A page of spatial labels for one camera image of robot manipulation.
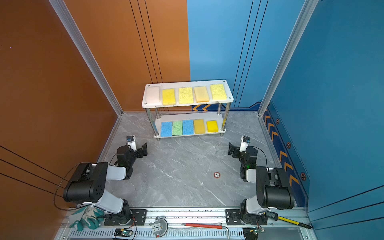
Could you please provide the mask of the blue cellulose sponge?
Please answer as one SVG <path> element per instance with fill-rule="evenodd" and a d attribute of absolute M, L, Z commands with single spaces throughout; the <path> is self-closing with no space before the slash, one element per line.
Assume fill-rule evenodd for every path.
<path fill-rule="evenodd" d="M 183 120 L 183 135 L 194 135 L 194 121 Z"/>
<path fill-rule="evenodd" d="M 163 122 L 161 124 L 161 137 L 172 137 L 172 129 L 173 129 L 173 123 L 172 122 Z"/>

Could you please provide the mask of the bright yellow foam sponge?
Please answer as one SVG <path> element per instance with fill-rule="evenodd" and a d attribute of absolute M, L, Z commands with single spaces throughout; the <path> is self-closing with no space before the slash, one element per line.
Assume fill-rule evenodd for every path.
<path fill-rule="evenodd" d="M 219 131 L 217 121 L 207 121 L 207 131 L 208 133 L 217 133 Z"/>

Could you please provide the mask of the green cellulose sponge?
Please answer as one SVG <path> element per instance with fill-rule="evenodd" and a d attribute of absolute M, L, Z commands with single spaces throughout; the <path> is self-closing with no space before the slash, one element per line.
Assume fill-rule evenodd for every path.
<path fill-rule="evenodd" d="M 183 121 L 172 122 L 172 136 L 183 135 Z"/>

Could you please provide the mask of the white foam sponge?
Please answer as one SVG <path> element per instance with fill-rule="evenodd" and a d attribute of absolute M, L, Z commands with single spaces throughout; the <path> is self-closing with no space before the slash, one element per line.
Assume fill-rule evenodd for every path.
<path fill-rule="evenodd" d="M 160 100 L 159 87 L 148 87 L 146 90 L 146 103 L 147 105 L 158 105 Z"/>

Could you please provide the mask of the yellow foam sponge front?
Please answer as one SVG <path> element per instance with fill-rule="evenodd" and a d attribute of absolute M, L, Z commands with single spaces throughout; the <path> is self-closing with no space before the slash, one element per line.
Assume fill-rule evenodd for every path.
<path fill-rule="evenodd" d="M 176 104 L 176 95 L 175 89 L 164 89 L 162 90 L 163 105 L 175 105 Z"/>

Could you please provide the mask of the yellow cellulose sponge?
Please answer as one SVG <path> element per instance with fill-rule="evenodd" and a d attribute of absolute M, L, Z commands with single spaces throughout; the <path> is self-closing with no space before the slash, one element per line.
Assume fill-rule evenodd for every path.
<path fill-rule="evenodd" d="M 224 101 L 227 100 L 226 90 L 223 84 L 210 85 L 213 101 Z"/>
<path fill-rule="evenodd" d="M 194 103 L 194 97 L 193 97 L 193 88 L 179 88 L 179 104 L 193 104 Z"/>

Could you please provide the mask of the orange-yellow thick sponge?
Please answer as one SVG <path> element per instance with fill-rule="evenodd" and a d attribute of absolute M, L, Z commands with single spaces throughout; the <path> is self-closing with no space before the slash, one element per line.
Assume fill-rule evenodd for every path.
<path fill-rule="evenodd" d="M 208 90 L 206 86 L 195 87 L 194 93 L 197 103 L 205 103 L 210 101 Z"/>

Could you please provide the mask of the small orange-yellow sponge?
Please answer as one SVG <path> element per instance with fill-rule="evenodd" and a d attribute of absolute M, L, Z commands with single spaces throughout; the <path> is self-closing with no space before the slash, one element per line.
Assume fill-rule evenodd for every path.
<path fill-rule="evenodd" d="M 194 132 L 197 135 L 206 133 L 205 122 L 203 119 L 194 120 Z"/>

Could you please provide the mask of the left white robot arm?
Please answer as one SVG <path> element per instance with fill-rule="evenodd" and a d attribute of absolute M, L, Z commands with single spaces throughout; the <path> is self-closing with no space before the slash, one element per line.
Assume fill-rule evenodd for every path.
<path fill-rule="evenodd" d="M 84 210 L 85 220 L 95 223 L 99 219 L 114 221 L 117 225 L 132 224 L 133 213 L 129 203 L 105 189 L 107 181 L 129 180 L 133 174 L 133 165 L 138 158 L 148 155 L 148 144 L 137 148 L 134 142 L 128 142 L 117 149 L 115 164 L 79 163 L 64 188 L 63 199 L 67 203 L 83 205 L 76 210 Z"/>

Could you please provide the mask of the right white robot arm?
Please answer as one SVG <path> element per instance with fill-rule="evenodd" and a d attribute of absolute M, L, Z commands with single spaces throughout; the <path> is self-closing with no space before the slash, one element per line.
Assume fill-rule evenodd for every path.
<path fill-rule="evenodd" d="M 256 185 L 256 195 L 240 204 L 239 219 L 245 225 L 266 225 L 268 218 L 279 219 L 273 210 L 291 210 L 295 206 L 294 193 L 285 170 L 259 166 L 257 159 L 260 151 L 245 143 L 239 147 L 229 143 L 228 154 L 241 163 L 241 179 Z"/>

